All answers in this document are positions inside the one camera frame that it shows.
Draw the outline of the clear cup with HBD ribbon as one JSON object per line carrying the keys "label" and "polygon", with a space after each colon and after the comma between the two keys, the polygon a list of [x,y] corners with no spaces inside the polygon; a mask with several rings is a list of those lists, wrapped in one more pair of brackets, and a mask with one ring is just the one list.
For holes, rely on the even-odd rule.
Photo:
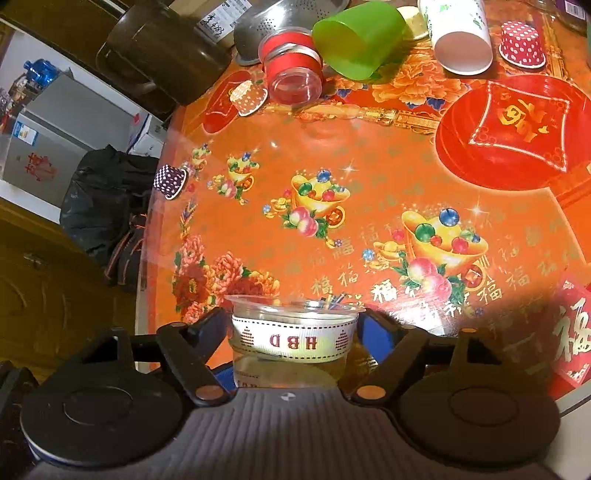
{"label": "clear cup with HBD ribbon", "polygon": [[329,300],[228,295],[233,378],[245,388],[335,387],[363,308]]}

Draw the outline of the red banded clear cup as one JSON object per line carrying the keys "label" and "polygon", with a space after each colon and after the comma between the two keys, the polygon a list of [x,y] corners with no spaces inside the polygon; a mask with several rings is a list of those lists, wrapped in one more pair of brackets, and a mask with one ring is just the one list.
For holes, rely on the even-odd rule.
{"label": "red banded clear cup", "polygon": [[267,34],[259,44],[259,61],[273,102],[297,108],[321,97],[324,64],[310,30],[284,27]]}

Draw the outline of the green plastic cup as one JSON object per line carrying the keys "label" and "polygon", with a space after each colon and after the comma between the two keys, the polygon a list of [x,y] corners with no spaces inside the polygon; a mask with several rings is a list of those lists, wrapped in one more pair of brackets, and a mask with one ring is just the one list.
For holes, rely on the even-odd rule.
{"label": "green plastic cup", "polygon": [[396,7],[369,1],[318,21],[311,36],[325,64],[343,77],[362,81],[388,60],[407,31]]}

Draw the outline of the white paper cup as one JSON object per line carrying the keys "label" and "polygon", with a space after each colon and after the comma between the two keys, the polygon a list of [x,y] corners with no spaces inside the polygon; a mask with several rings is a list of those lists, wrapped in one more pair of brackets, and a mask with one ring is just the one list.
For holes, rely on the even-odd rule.
{"label": "white paper cup", "polygon": [[494,53],[481,0],[419,1],[436,60],[449,72],[480,75],[490,68]]}

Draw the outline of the black clothing pile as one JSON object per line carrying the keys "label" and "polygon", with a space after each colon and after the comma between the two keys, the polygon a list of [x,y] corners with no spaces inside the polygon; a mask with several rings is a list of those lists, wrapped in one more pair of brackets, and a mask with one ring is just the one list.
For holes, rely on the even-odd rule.
{"label": "black clothing pile", "polygon": [[108,145],[87,152],[66,189],[59,224],[110,286],[137,287],[158,160]]}

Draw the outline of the purple striped cupcake liner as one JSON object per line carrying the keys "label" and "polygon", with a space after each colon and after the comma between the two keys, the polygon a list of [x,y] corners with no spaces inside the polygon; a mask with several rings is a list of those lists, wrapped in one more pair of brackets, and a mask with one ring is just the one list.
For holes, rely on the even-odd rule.
{"label": "purple striped cupcake liner", "polygon": [[153,179],[153,188],[159,191],[166,200],[173,200],[184,188],[188,172],[184,168],[162,165]]}

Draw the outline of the white storage box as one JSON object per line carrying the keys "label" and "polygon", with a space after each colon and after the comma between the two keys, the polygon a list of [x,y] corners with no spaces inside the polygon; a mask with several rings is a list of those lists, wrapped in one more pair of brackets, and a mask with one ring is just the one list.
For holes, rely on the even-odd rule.
{"label": "white storage box", "polygon": [[141,111],[132,117],[126,152],[136,156],[160,158],[166,135],[158,118]]}

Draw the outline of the grey refrigerator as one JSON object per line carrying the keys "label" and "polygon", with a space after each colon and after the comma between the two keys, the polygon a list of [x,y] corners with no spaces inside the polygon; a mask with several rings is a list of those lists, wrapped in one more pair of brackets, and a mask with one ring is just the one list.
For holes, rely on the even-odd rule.
{"label": "grey refrigerator", "polygon": [[132,116],[66,74],[16,117],[2,179],[59,207],[82,157],[128,148]]}

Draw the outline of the orange dotted cupcake liner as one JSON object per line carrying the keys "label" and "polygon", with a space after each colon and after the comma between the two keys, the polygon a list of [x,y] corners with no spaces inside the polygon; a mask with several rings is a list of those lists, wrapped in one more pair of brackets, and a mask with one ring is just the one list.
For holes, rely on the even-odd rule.
{"label": "orange dotted cupcake liner", "polygon": [[231,91],[229,100],[235,106],[238,115],[245,117],[259,110],[266,102],[268,94],[262,83],[245,80]]}

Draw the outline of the dark brown plastic pitcher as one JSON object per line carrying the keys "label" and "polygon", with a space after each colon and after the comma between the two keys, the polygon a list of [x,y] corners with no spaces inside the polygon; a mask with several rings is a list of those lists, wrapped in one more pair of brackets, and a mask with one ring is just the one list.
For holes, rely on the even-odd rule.
{"label": "dark brown plastic pitcher", "polygon": [[[146,81],[134,83],[108,64],[117,54]],[[228,68],[228,51],[197,26],[159,1],[138,1],[121,16],[96,54],[97,69],[129,94],[156,89],[186,106],[197,100]]]}

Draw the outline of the blue water bottle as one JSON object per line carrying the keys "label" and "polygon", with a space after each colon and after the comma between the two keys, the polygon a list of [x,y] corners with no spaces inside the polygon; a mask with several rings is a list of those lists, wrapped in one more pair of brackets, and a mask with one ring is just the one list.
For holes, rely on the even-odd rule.
{"label": "blue water bottle", "polygon": [[23,68],[27,81],[40,90],[46,88],[60,75],[60,70],[44,59],[34,62],[26,61]]}

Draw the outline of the cardboard box with label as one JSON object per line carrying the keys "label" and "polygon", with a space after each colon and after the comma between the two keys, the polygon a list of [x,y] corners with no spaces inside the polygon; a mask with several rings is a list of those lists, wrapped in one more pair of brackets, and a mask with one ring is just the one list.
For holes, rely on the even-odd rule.
{"label": "cardboard box with label", "polygon": [[233,31],[238,19],[253,4],[249,0],[175,0],[169,8],[192,22],[216,45],[228,49],[235,44]]}

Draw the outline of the red dotted cupcake liner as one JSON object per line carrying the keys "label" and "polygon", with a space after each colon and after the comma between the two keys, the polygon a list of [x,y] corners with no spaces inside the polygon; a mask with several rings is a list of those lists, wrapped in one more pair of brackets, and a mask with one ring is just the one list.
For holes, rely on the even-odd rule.
{"label": "red dotted cupcake liner", "polygon": [[527,70],[546,65],[540,34],[534,27],[521,21],[502,24],[499,53],[505,61]]}

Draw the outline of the inverted steel bowl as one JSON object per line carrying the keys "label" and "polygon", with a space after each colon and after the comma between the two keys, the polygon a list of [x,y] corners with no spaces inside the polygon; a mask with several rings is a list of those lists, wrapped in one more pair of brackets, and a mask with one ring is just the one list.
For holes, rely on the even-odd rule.
{"label": "inverted steel bowl", "polygon": [[233,31],[235,61],[240,66],[259,63],[259,44],[268,35],[287,27],[311,31],[318,21],[349,6],[346,0],[259,1],[238,18]]}

